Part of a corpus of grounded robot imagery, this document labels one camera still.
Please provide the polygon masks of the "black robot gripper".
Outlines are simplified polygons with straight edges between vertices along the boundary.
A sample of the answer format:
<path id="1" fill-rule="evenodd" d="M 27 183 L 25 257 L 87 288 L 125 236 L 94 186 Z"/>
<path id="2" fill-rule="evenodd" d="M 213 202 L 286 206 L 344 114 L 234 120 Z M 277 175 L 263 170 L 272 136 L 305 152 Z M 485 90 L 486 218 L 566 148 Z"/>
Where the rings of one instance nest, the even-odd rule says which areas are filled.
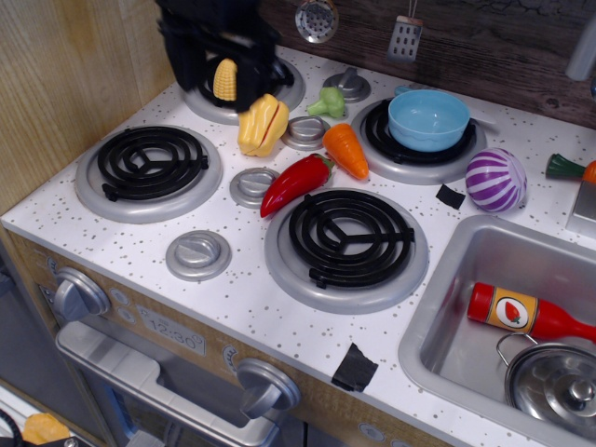
<path id="1" fill-rule="evenodd" d="M 279 33 L 260 14 L 258 1 L 159 1 L 160 32 L 177 83 L 183 91 L 198 87 L 205 52 L 237 63 L 236 111 L 247 112 L 277 83 Z"/>

